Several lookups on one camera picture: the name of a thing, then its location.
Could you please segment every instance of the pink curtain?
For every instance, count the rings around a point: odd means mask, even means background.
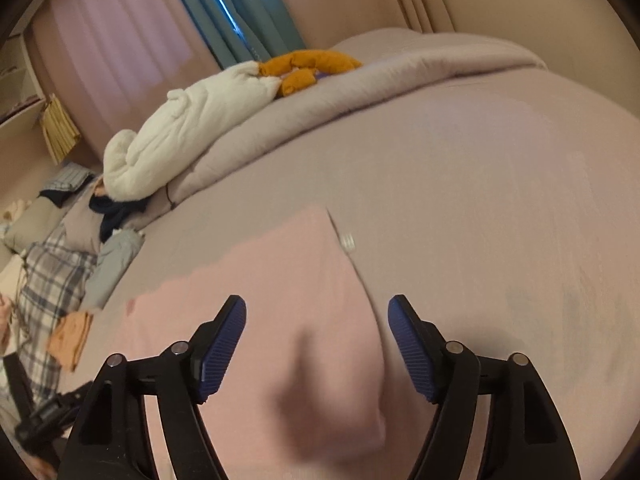
[[[100,156],[168,90],[220,70],[181,0],[47,0],[26,39],[41,85]]]

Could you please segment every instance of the black clamp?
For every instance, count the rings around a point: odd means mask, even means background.
[[[501,361],[447,342],[404,296],[389,303],[388,321],[417,391],[438,405],[410,480],[458,480],[478,395],[492,396],[478,480],[580,479],[562,420],[526,356]],[[158,397],[177,480],[226,480],[197,406],[220,387],[245,322],[244,301],[230,296],[190,341],[138,361],[110,356],[76,420],[59,480],[157,480],[143,396]]]

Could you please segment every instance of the plaid shirt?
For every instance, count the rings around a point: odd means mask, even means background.
[[[18,311],[29,338],[18,350],[36,406],[56,393],[60,365],[47,352],[49,337],[66,314],[78,310],[84,284],[96,256],[65,247],[65,228],[57,227],[43,242],[33,244],[25,259],[27,282],[18,298]]]

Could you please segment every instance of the metal rivet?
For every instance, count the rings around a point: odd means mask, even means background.
[[[124,359],[122,354],[112,354],[107,357],[107,366],[113,368],[114,366],[118,366],[122,360]]]
[[[171,352],[176,355],[184,354],[189,349],[189,343],[186,341],[178,341],[171,345]]]
[[[524,354],[514,354],[511,359],[519,366],[527,366],[529,364],[529,358]]]
[[[445,348],[452,354],[462,354],[462,352],[465,351],[465,347],[462,346],[462,343],[457,341],[449,341]]]

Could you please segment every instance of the plaid fabric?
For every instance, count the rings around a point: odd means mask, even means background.
[[[96,263],[94,254],[67,249],[65,238],[61,225],[47,240],[30,247],[27,282],[18,298],[18,312],[29,331],[18,356],[36,406],[56,393],[60,378],[60,365],[47,353],[49,337],[60,319],[80,306],[84,284]]]
[[[48,180],[42,190],[75,192],[91,176],[93,176],[91,170],[70,162],[54,178]]]

